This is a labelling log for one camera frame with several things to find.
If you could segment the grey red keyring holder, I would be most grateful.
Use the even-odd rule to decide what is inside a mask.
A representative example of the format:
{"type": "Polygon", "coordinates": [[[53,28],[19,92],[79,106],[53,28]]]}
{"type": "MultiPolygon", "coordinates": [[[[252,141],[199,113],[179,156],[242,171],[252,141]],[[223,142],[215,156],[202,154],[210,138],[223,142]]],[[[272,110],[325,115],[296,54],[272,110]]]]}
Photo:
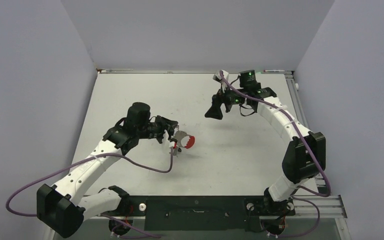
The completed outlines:
{"type": "Polygon", "coordinates": [[[177,156],[184,149],[190,149],[194,146],[196,138],[185,131],[178,130],[171,138],[174,142],[173,155],[177,156]]]}

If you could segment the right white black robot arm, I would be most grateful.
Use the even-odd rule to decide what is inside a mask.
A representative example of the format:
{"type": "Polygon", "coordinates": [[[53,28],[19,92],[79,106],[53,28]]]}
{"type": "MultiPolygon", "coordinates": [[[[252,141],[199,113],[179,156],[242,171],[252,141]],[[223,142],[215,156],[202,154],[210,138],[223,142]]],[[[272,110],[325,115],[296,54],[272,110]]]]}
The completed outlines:
{"type": "Polygon", "coordinates": [[[263,117],[287,144],[280,177],[264,191],[262,202],[252,207],[254,210],[262,209],[268,215],[281,213],[288,207],[294,193],[304,189],[305,182],[318,174],[325,175],[326,138],[293,117],[270,87],[262,87],[257,82],[254,70],[237,75],[239,88],[232,86],[228,76],[224,70],[214,74],[213,80],[220,83],[220,88],[211,97],[211,107],[204,116],[222,120],[221,106],[228,113],[234,105],[247,105],[263,117]]]}

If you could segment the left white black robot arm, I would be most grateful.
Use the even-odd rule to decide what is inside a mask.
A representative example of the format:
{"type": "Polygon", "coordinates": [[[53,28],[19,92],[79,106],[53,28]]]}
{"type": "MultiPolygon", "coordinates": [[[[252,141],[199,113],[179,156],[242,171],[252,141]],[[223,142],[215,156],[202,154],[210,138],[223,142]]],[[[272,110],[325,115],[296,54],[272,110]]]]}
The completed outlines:
{"type": "Polygon", "coordinates": [[[63,238],[71,237],[82,223],[101,213],[113,211],[123,215],[129,201],[122,189],[111,186],[100,193],[85,196],[101,175],[127,153],[140,140],[155,139],[165,144],[173,155],[173,136],[179,128],[178,121],[157,115],[151,117],[151,107],[134,102],[113,127],[109,128],[97,146],[84,160],[74,164],[74,169],[52,185],[43,184],[36,192],[36,216],[63,238]]]}

